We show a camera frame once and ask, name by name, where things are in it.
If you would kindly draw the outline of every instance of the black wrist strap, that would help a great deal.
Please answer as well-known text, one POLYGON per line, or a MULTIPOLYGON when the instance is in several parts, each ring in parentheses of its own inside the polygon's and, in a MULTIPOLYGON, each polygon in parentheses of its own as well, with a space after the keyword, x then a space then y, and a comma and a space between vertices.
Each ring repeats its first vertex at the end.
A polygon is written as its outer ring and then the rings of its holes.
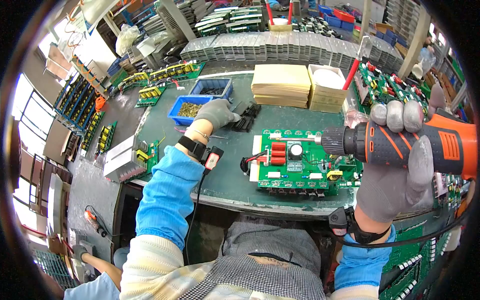
POLYGON ((353 235, 355 236, 355 241, 359 244, 366 245, 370 244, 373 241, 381 239, 387 232, 390 230, 391 226, 387 228, 383 233, 373 233, 366 232, 360 229, 357 221, 355 220, 355 215, 353 215, 353 235))
POLYGON ((353 233, 355 241, 359 244, 366 245, 373 241, 382 238, 390 230, 390 227, 383 233, 366 232, 360 229, 355 220, 355 211, 353 207, 343 208, 339 207, 329 216, 329 225, 334 234, 343 237, 348 233, 353 233))
POLYGON ((188 155, 202 162, 202 158, 207 148, 206 145, 199 141, 192 141, 185 135, 179 139, 178 143, 188 149, 188 155))

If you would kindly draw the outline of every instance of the cardboard sheet stack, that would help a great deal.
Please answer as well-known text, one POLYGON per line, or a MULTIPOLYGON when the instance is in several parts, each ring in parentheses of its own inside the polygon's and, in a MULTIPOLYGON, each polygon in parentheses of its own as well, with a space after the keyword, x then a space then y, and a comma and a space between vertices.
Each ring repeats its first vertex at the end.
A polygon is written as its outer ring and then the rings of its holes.
POLYGON ((255 65, 252 92, 258 104, 307 108, 310 85, 305 66, 255 65))

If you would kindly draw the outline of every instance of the drill handle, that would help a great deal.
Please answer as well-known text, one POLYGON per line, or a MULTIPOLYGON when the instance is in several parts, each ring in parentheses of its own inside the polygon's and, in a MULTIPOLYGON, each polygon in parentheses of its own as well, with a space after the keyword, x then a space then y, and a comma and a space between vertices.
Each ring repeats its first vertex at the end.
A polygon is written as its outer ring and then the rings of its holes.
POLYGON ((462 175, 463 179, 475 179, 477 176, 477 132, 474 124, 457 122, 435 114, 417 133, 405 130, 394 133, 388 127, 372 121, 366 123, 366 126, 358 126, 357 139, 364 140, 365 143, 364 151, 358 146, 357 151, 360 153, 356 154, 363 162, 407 168, 413 144, 426 135, 432 145, 435 172, 462 175))

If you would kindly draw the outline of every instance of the person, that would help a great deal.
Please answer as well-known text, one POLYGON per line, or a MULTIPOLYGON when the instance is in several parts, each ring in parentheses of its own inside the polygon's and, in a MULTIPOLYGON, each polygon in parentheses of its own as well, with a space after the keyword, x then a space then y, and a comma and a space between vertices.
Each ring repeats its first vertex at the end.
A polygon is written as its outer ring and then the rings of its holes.
POLYGON ((75 245, 72 249, 77 260, 90 264, 102 274, 94 281, 63 290, 51 276, 41 272, 52 294, 57 299, 64 300, 119 299, 122 270, 103 259, 92 256, 82 245, 75 245))
MULTIPOLYGON (((272 8, 272 10, 277 12, 285 12, 288 11, 290 8, 290 0, 267 0, 268 4, 272 8)), ((305 0, 300 0, 300 7, 303 8, 305 5, 305 0)), ((308 0, 308 5, 311 8, 316 6, 315 0, 308 0)))
POLYGON ((427 32, 427 37, 425 38, 425 42, 423 43, 423 48, 426 48, 430 53, 434 53, 435 50, 432 47, 432 34, 427 32))
MULTIPOLYGON (((238 117, 229 107, 225 99, 203 105, 185 136, 207 144, 206 136, 238 117)), ((414 101, 405 107, 399 101, 379 104, 371 117, 396 132, 418 131, 423 120, 414 101)), ((205 167, 181 144, 167 146, 164 152, 143 190, 120 299, 327 299, 319 278, 319 250, 297 222, 240 215, 215 261, 185 266, 185 217, 193 210, 190 193, 205 167)), ((432 149, 426 136, 412 145, 408 169, 365 164, 355 209, 360 229, 379 236, 373 243, 393 242, 392 220, 423 198, 432 188, 432 177, 432 149)), ((356 243, 354 235, 344 239, 356 243)), ((336 290, 329 299, 377 299, 391 248, 343 246, 342 252, 336 290)))

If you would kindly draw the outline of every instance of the bracelet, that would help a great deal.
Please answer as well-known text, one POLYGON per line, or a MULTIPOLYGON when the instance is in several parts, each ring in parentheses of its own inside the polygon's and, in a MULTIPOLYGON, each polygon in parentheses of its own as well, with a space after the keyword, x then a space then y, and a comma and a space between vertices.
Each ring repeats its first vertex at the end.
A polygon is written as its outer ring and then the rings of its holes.
POLYGON ((205 133, 201 132, 200 130, 196 130, 195 128, 191 128, 191 127, 187 127, 187 130, 190 129, 190 130, 193 130, 199 134, 201 134, 206 140, 207 140, 207 143, 210 141, 210 138, 208 137, 208 135, 206 135, 205 133))

